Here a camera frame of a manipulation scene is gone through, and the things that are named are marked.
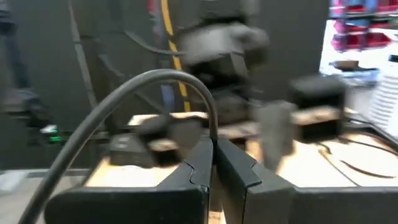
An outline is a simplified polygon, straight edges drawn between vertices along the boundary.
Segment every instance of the yellow cable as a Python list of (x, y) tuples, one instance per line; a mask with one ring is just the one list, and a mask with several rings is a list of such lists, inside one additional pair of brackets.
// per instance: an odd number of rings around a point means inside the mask
[[(169, 34), (169, 36), (172, 36), (172, 35), (174, 35), (174, 33), (173, 33), (172, 22), (170, 19), (169, 3), (167, 2), (167, 0), (161, 0), (160, 4), (162, 6), (162, 15), (163, 15), (164, 26), (165, 26), (166, 31)], [(170, 47), (171, 51), (177, 52), (177, 46), (175, 46), (175, 44), (171, 40), (169, 40), (169, 47)], [(175, 69), (182, 70), (181, 61), (178, 57), (173, 56), (173, 62), (174, 62)], [(191, 112), (191, 105), (188, 101), (187, 88), (181, 82), (179, 82), (178, 85), (180, 87), (180, 93), (181, 93), (181, 96), (182, 96), (183, 102), (184, 102), (184, 110), (185, 110), (185, 112)]]

